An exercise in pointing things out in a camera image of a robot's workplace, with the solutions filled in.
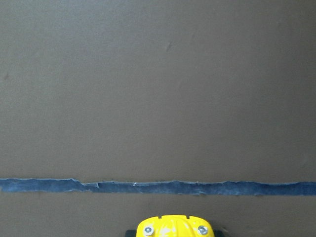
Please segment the yellow beetle toy car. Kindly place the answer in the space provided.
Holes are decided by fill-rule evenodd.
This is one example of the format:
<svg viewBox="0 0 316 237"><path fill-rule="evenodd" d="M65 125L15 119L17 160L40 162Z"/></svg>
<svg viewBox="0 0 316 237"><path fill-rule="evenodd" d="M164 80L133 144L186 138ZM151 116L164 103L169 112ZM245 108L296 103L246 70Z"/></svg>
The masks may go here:
<svg viewBox="0 0 316 237"><path fill-rule="evenodd" d="M200 217L162 215L140 222L137 237L214 237L210 223Z"/></svg>

